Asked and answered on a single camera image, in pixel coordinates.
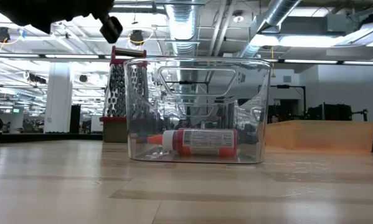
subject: white bottle cap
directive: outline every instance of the white bottle cap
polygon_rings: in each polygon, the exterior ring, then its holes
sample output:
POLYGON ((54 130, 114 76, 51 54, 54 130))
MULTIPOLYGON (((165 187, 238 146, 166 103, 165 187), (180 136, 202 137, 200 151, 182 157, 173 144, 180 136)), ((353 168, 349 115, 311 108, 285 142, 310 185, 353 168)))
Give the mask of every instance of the white bottle cap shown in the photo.
POLYGON ((174 148, 172 146, 172 137, 175 134, 175 130, 164 131, 163 133, 163 149, 165 151, 173 151, 174 148))

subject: red bottle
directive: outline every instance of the red bottle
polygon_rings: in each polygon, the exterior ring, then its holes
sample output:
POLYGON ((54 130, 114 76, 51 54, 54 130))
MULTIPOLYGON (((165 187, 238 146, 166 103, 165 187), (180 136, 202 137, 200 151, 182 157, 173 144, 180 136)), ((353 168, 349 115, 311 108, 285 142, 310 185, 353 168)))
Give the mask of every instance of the red bottle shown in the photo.
POLYGON ((179 129, 148 137, 166 151, 180 155, 234 156, 237 153, 237 131, 234 129, 179 129))

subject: wooden table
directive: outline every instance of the wooden table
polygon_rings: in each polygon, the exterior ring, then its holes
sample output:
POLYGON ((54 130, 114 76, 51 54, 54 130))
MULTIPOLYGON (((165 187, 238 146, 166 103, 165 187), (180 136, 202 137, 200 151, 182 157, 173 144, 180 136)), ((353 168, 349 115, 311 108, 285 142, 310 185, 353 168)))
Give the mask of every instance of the wooden table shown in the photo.
POLYGON ((232 166, 135 162, 100 141, 2 144, 3 223, 373 223, 373 154, 268 148, 232 166))

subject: bottle label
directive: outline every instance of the bottle label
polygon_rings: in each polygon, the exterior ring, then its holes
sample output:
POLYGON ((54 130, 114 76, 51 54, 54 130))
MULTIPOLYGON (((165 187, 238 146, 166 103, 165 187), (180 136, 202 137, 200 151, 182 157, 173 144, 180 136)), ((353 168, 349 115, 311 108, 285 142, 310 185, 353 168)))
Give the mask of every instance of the bottle label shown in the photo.
POLYGON ((184 131, 183 146, 188 146, 193 154, 213 154, 219 148, 234 147, 233 130, 187 130, 184 131))

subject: white column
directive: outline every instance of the white column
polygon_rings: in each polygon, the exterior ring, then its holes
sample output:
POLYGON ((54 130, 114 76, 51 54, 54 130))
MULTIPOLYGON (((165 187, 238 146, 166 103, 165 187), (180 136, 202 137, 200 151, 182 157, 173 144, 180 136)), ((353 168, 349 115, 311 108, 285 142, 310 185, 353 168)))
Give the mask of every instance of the white column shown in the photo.
POLYGON ((15 131, 15 130, 17 128, 23 127, 23 119, 24 119, 24 107, 14 106, 12 109, 12 114, 11 114, 11 128, 9 129, 9 133, 20 133, 19 131, 15 131))
POLYGON ((69 132, 73 75, 69 63, 51 63, 44 132, 69 132))

